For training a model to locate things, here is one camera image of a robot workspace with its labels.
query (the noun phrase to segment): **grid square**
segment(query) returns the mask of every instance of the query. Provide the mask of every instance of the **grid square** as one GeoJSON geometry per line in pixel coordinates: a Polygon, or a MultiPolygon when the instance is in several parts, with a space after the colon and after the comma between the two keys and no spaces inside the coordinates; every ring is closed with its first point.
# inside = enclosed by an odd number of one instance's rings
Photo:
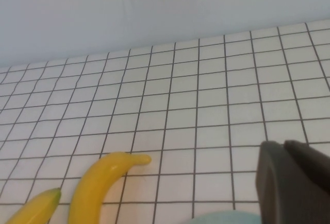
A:
{"type": "Polygon", "coordinates": [[[104,71],[118,71],[126,68],[127,58],[117,58],[106,60],[104,71]]]}
{"type": "Polygon", "coordinates": [[[266,123],[270,141],[284,143],[285,140],[305,142],[303,127],[300,121],[266,123]]]}
{"type": "Polygon", "coordinates": [[[230,104],[259,102],[259,90],[257,85],[228,88],[230,104]]]}
{"type": "Polygon", "coordinates": [[[223,36],[216,36],[211,38],[202,38],[200,39],[200,46],[205,45],[214,45],[223,43],[223,36]]]}
{"type": "Polygon", "coordinates": [[[235,199],[240,201],[257,201],[255,173],[234,174],[235,199]]]}
{"type": "Polygon", "coordinates": [[[226,43],[233,41],[249,40],[250,32],[246,31],[246,32],[232,33],[229,35],[225,35],[225,37],[226,37],[226,43]]]}
{"type": "Polygon", "coordinates": [[[173,77],[197,75],[198,62],[175,63],[173,65],[173,77]]]}
{"type": "Polygon", "coordinates": [[[229,113],[231,124],[262,121],[260,104],[243,104],[229,106],[229,113]]]}
{"type": "Polygon", "coordinates": [[[173,63],[173,51],[167,51],[165,53],[153,53],[151,56],[150,66],[171,64],[173,63]]]}
{"type": "Polygon", "coordinates": [[[284,35],[282,36],[283,48],[293,48],[302,46],[311,46],[311,41],[308,33],[297,33],[294,35],[284,35]]]}
{"type": "Polygon", "coordinates": [[[313,47],[302,47],[285,50],[288,63],[316,61],[318,58],[313,47]]]}
{"type": "Polygon", "coordinates": [[[26,141],[4,142],[0,150],[0,159],[17,159],[20,157],[26,141]]]}
{"type": "Polygon", "coordinates": [[[196,173],[230,171],[228,148],[206,148],[196,150],[196,173]]]}
{"type": "Polygon", "coordinates": [[[96,91],[94,100],[117,98],[119,84],[109,86],[99,86],[96,91]]]}
{"type": "Polygon", "coordinates": [[[150,224],[153,222],[154,204],[122,204],[119,216],[118,224],[126,223],[145,223],[150,224]]]}
{"type": "Polygon", "coordinates": [[[170,79],[147,81],[144,94],[163,94],[170,89],[170,79]]]}
{"type": "Polygon", "coordinates": [[[197,128],[197,148],[229,146],[228,127],[197,128]]]}
{"type": "Polygon", "coordinates": [[[221,45],[209,45],[200,47],[200,60],[224,57],[224,47],[221,45]]]}
{"type": "Polygon", "coordinates": [[[227,72],[228,86],[256,84],[256,72],[254,69],[227,72]]]}
{"type": "Polygon", "coordinates": [[[90,106],[91,102],[69,104],[64,118],[86,117],[90,106]]]}
{"type": "Polygon", "coordinates": [[[164,149],[193,148],[195,145],[195,129],[167,130],[164,149]]]}
{"type": "Polygon", "coordinates": [[[78,141],[77,136],[54,138],[48,152],[48,156],[72,155],[78,141]]]}
{"type": "Polygon", "coordinates": [[[113,116],[110,132],[133,131],[137,123],[137,114],[125,114],[113,116]]]}
{"type": "Polygon", "coordinates": [[[60,77],[60,75],[62,74],[64,66],[54,66],[54,67],[46,67],[41,79],[45,79],[45,78],[53,78],[53,77],[60,77]]]}
{"type": "Polygon", "coordinates": [[[157,176],[127,177],[122,201],[154,201],[156,197],[157,180],[157,176]]]}
{"type": "Polygon", "coordinates": [[[292,80],[323,77],[318,62],[291,64],[289,70],[292,80]]]}
{"type": "Polygon", "coordinates": [[[141,113],[138,130],[163,129],[165,126],[166,112],[141,113]]]}
{"type": "Polygon", "coordinates": [[[5,109],[22,108],[28,101],[30,94],[12,95],[7,102],[5,109]]]}
{"type": "Polygon", "coordinates": [[[139,112],[141,97],[118,99],[114,113],[134,113],[139,112]]]}
{"type": "Polygon", "coordinates": [[[9,72],[2,83],[12,83],[12,82],[19,82],[21,79],[23,80],[24,71],[17,71],[17,72],[9,72]]]}
{"type": "Polygon", "coordinates": [[[258,71],[259,83],[290,80],[288,70],[285,65],[258,68],[257,71],[258,71]]]}
{"type": "Polygon", "coordinates": [[[79,135],[84,125],[84,118],[61,120],[56,132],[57,136],[79,135]]]}
{"type": "Polygon", "coordinates": [[[9,140],[28,139],[35,125],[36,123],[15,124],[8,136],[8,139],[9,140]]]}
{"type": "Polygon", "coordinates": [[[21,114],[22,109],[10,109],[0,112],[0,124],[13,124],[21,114]]]}
{"type": "Polygon", "coordinates": [[[225,59],[208,59],[200,61],[200,74],[225,71],[225,59]]]}
{"type": "Polygon", "coordinates": [[[52,136],[54,136],[58,123],[59,123],[58,120],[38,122],[31,137],[36,138],[36,137],[52,137],[52,136]]]}
{"type": "Polygon", "coordinates": [[[256,171],[259,148],[242,147],[232,148],[233,153],[233,171],[256,171]]]}
{"type": "Polygon", "coordinates": [[[142,82],[130,82],[123,83],[120,88],[119,97],[132,97],[132,96],[141,96],[143,94],[144,81],[142,82]]]}
{"type": "Polygon", "coordinates": [[[38,80],[34,92],[51,91],[54,89],[57,79],[38,80]]]}
{"type": "Polygon", "coordinates": [[[94,156],[73,156],[67,177],[82,177],[85,172],[98,160],[98,155],[94,156]]]}
{"type": "Polygon", "coordinates": [[[194,171],[194,151],[164,151],[161,162],[162,174],[185,174],[194,171]]]}
{"type": "Polygon", "coordinates": [[[145,81],[148,68],[134,68],[132,70],[126,70],[123,78],[123,82],[130,81],[145,81]]]}
{"type": "Polygon", "coordinates": [[[37,174],[37,178],[63,178],[70,156],[46,158],[37,174]]]}
{"type": "Polygon", "coordinates": [[[166,128],[194,127],[195,121],[195,109],[168,111],[166,128]]]}
{"type": "Polygon", "coordinates": [[[85,63],[67,64],[61,77],[66,76],[79,76],[83,72],[85,63]]]}
{"type": "Polygon", "coordinates": [[[134,136],[134,132],[108,134],[104,144],[103,153],[110,153],[115,151],[130,152],[130,149],[132,147],[133,136],[134,136]]]}
{"type": "Polygon", "coordinates": [[[0,203],[25,203],[33,180],[11,180],[2,192],[0,203]]]}
{"type": "Polygon", "coordinates": [[[23,81],[16,85],[16,89],[13,94],[27,94],[32,93],[37,81],[23,81]]]}
{"type": "Polygon", "coordinates": [[[153,47],[153,53],[160,53],[167,50],[174,50],[174,43],[154,45],[153,47]]]}
{"type": "Polygon", "coordinates": [[[174,58],[175,63],[197,61],[197,60],[198,60],[198,48],[175,51],[175,58],[174,58]]]}
{"type": "Polygon", "coordinates": [[[305,120],[304,126],[310,143],[329,141],[330,119],[305,120]]]}
{"type": "Polygon", "coordinates": [[[76,87],[78,79],[79,76],[59,78],[54,89],[55,90],[74,89],[76,87]]]}
{"type": "Polygon", "coordinates": [[[114,99],[93,101],[88,116],[112,115],[115,102],[114,99]]]}
{"type": "Polygon", "coordinates": [[[70,101],[70,98],[71,98],[71,95],[73,93],[74,90],[60,90],[60,91],[53,91],[52,92],[52,95],[50,96],[49,98],[49,101],[48,101],[48,105],[50,104],[63,104],[63,103],[69,103],[70,101]]]}
{"type": "Polygon", "coordinates": [[[226,43],[226,56],[252,53],[251,41],[226,43]]]}
{"type": "Polygon", "coordinates": [[[330,98],[302,99],[299,100],[302,118],[327,118],[330,117],[330,98]]]}
{"type": "Polygon", "coordinates": [[[111,116],[105,117],[88,117],[82,134],[98,134],[106,133],[108,131],[111,116]]]}
{"type": "Polygon", "coordinates": [[[196,107],[196,91],[175,93],[170,95],[169,109],[196,107]]]}
{"type": "Polygon", "coordinates": [[[171,77],[172,65],[153,66],[149,68],[148,80],[171,77]]]}
{"type": "Polygon", "coordinates": [[[263,103],[266,121],[299,119],[299,113],[294,100],[263,103]]]}
{"type": "Polygon", "coordinates": [[[93,87],[97,86],[101,78],[101,73],[92,75],[82,75],[78,80],[77,86],[75,88],[93,87]]]}
{"type": "Polygon", "coordinates": [[[100,153],[105,135],[84,135],[79,139],[74,154],[100,153]]]}
{"type": "Polygon", "coordinates": [[[22,158],[44,157],[52,139],[30,139],[23,151],[22,158]]]}
{"type": "Polygon", "coordinates": [[[166,110],[168,98],[168,94],[144,96],[141,112],[166,110]]]}
{"type": "Polygon", "coordinates": [[[191,219],[191,211],[192,203],[158,203],[155,224],[185,223],[191,219]]]}
{"type": "Polygon", "coordinates": [[[244,68],[253,68],[254,61],[252,54],[231,56],[226,58],[227,70],[241,70],[244,68]]]}
{"type": "Polygon", "coordinates": [[[67,104],[45,106],[40,120],[61,119],[67,106],[67,104]]]}
{"type": "Polygon", "coordinates": [[[297,98],[329,95],[329,89],[324,79],[294,81],[293,86],[297,98]]]}
{"type": "Polygon", "coordinates": [[[253,48],[255,53],[269,50],[281,50],[281,44],[279,37],[262,38],[253,40],[253,48]]]}
{"type": "Polygon", "coordinates": [[[41,165],[42,158],[38,159],[20,159],[14,171],[12,172],[11,179],[26,179],[34,178],[41,165]]]}
{"type": "Polygon", "coordinates": [[[228,124],[227,107],[198,108],[197,125],[226,125],[228,124]]]}
{"type": "Polygon", "coordinates": [[[105,72],[102,74],[100,85],[120,83],[123,75],[124,71],[105,72]]]}
{"type": "Polygon", "coordinates": [[[289,82],[279,82],[260,85],[261,99],[275,101],[294,99],[292,86],[289,82]]]}
{"type": "Polygon", "coordinates": [[[230,174],[196,175],[195,200],[231,201],[232,199],[230,174]]]}
{"type": "Polygon", "coordinates": [[[283,52],[280,50],[256,53],[255,58],[257,67],[285,64],[283,52]]]}
{"type": "Polygon", "coordinates": [[[147,67],[149,65],[150,57],[150,54],[134,57],[131,56],[128,59],[127,68],[147,67]]]}
{"type": "Polygon", "coordinates": [[[306,31],[307,31],[307,29],[306,29],[305,23],[299,23],[299,24],[279,27],[279,32],[282,35],[285,35],[288,33],[306,32],[306,31]]]}
{"type": "Polygon", "coordinates": [[[224,87],[226,87],[225,73],[199,75],[199,90],[224,87]]]}
{"type": "Polygon", "coordinates": [[[161,150],[163,136],[162,130],[137,132],[133,151],[161,150]]]}
{"type": "Polygon", "coordinates": [[[160,176],[158,201],[191,201],[192,175],[160,176]]]}
{"type": "Polygon", "coordinates": [[[185,49],[185,48],[191,48],[197,46],[198,46],[198,40],[189,40],[189,41],[176,42],[175,49],[185,49]]]}
{"type": "Polygon", "coordinates": [[[198,92],[198,107],[227,104],[226,89],[202,90],[198,92]]]}
{"type": "Polygon", "coordinates": [[[197,89],[197,76],[185,76],[172,79],[171,92],[193,91],[197,89]]]}

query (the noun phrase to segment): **white wall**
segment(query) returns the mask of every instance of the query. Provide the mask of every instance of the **white wall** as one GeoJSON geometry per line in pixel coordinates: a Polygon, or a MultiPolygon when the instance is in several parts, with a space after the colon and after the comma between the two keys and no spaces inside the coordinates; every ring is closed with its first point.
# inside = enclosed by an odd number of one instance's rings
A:
{"type": "Polygon", "coordinates": [[[0,0],[0,65],[330,18],[330,0],[0,0]]]}

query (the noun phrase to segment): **black grid line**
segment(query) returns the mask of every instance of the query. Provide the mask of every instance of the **black grid line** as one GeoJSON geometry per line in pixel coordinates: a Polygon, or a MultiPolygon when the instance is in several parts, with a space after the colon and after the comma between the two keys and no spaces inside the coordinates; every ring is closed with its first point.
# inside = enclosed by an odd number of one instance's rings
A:
{"type": "Polygon", "coordinates": [[[303,132],[304,132],[304,135],[305,135],[306,143],[307,143],[307,145],[309,145],[308,137],[307,137],[307,133],[306,133],[304,121],[303,121],[303,117],[301,115],[301,110],[300,110],[299,103],[298,103],[298,100],[297,100],[297,95],[295,94],[294,85],[293,85],[293,81],[292,81],[292,77],[291,77],[291,73],[290,73],[290,69],[289,69],[287,57],[286,57],[286,54],[285,54],[285,51],[284,51],[284,48],[283,48],[283,42],[282,42],[281,35],[279,33],[279,28],[278,27],[277,27],[277,32],[278,32],[278,36],[279,36],[280,46],[281,46],[282,51],[283,51],[284,60],[285,60],[285,63],[287,65],[287,71],[288,71],[288,75],[289,75],[289,79],[290,79],[290,83],[291,83],[291,87],[292,87],[292,91],[293,91],[293,95],[294,95],[294,100],[295,100],[295,104],[297,106],[297,110],[298,110],[298,114],[299,114],[299,117],[300,117],[300,121],[301,121],[301,125],[302,125],[302,128],[303,128],[303,132]]]}
{"type": "Polygon", "coordinates": [[[251,38],[251,48],[252,48],[254,69],[255,69],[255,74],[256,74],[256,79],[257,79],[257,87],[258,87],[258,93],[259,93],[260,108],[261,108],[261,115],[262,115],[262,121],[263,121],[263,129],[265,130],[266,141],[268,141],[267,128],[266,128],[266,122],[265,122],[265,113],[263,111],[261,90],[260,90],[259,77],[258,77],[258,69],[257,69],[256,57],[254,55],[254,47],[253,47],[253,40],[252,40],[252,33],[251,33],[251,31],[250,31],[250,38],[251,38]]]}
{"type": "Polygon", "coordinates": [[[320,65],[320,68],[321,68],[322,74],[323,74],[323,76],[324,76],[324,80],[325,80],[325,82],[326,82],[326,84],[327,84],[327,86],[328,86],[328,89],[329,89],[329,91],[330,91],[330,84],[329,84],[329,81],[328,81],[327,78],[326,78],[326,75],[325,75],[325,72],[324,72],[324,68],[323,68],[323,66],[322,66],[322,63],[321,63],[321,60],[320,60],[319,54],[318,54],[318,52],[317,52],[317,50],[316,50],[316,48],[315,48],[315,46],[314,46],[314,42],[313,42],[313,39],[312,39],[312,37],[311,37],[311,35],[310,35],[310,32],[309,32],[309,29],[308,29],[308,25],[307,25],[307,23],[305,23],[305,25],[306,25],[306,29],[307,29],[307,32],[308,32],[308,36],[309,36],[309,39],[310,39],[310,41],[311,41],[312,47],[313,47],[313,49],[314,49],[315,55],[316,55],[316,57],[317,57],[317,59],[318,59],[318,62],[319,62],[319,65],[320,65]]]}
{"type": "MultiPolygon", "coordinates": [[[[145,81],[144,81],[144,86],[143,86],[143,91],[142,91],[142,97],[141,97],[141,101],[140,101],[140,107],[139,107],[138,117],[137,117],[137,120],[136,120],[136,125],[135,125],[135,130],[134,130],[134,135],[133,135],[133,140],[132,140],[130,153],[133,151],[133,148],[134,148],[134,141],[135,141],[138,125],[139,125],[139,118],[140,118],[140,113],[141,113],[141,108],[142,108],[142,103],[143,103],[143,97],[144,97],[144,91],[145,91],[145,86],[146,86],[146,83],[147,83],[147,78],[148,78],[148,73],[149,73],[149,68],[150,68],[150,63],[151,63],[151,58],[152,58],[152,52],[153,52],[153,46],[151,47],[149,63],[148,63],[148,69],[147,69],[146,74],[145,74],[145,81]]],[[[118,205],[117,214],[116,214],[116,218],[115,218],[115,223],[116,224],[117,224],[118,219],[119,219],[119,213],[120,213],[120,208],[121,208],[121,202],[123,201],[126,180],[127,180],[127,173],[125,175],[123,188],[122,188],[122,193],[120,195],[120,202],[119,202],[119,205],[118,205]]]]}
{"type": "Polygon", "coordinates": [[[226,70],[226,100],[227,100],[227,119],[228,119],[228,144],[229,144],[229,159],[230,159],[230,179],[231,179],[231,183],[232,183],[233,210],[235,210],[236,209],[236,204],[235,204],[235,186],[234,186],[234,174],[233,174],[232,132],[231,132],[231,129],[230,129],[228,72],[227,72],[226,37],[225,37],[225,35],[223,36],[223,41],[224,41],[225,70],[226,70]]]}

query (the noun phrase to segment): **toy banana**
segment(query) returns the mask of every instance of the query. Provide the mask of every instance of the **toy banana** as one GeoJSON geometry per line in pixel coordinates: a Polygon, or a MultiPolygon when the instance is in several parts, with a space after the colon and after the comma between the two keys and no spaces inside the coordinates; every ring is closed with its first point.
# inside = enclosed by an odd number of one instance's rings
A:
{"type": "Polygon", "coordinates": [[[109,188],[134,165],[151,161],[146,154],[114,152],[95,162],[82,177],[72,197],[69,224],[98,224],[109,188]]]}
{"type": "Polygon", "coordinates": [[[6,224],[45,224],[53,215],[61,198],[61,189],[49,189],[33,197],[6,224]]]}

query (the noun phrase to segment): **yellow banana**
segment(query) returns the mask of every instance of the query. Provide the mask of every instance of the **yellow banana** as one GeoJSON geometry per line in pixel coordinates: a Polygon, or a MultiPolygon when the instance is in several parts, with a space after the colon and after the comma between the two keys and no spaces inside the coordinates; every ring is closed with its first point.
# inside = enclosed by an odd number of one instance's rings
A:
{"type": "Polygon", "coordinates": [[[49,189],[33,197],[6,224],[45,224],[53,215],[61,198],[61,189],[49,189]]]}
{"type": "Polygon", "coordinates": [[[82,177],[74,192],[69,224],[98,224],[102,201],[109,188],[134,165],[151,161],[146,154],[110,153],[95,162],[82,177]]]}

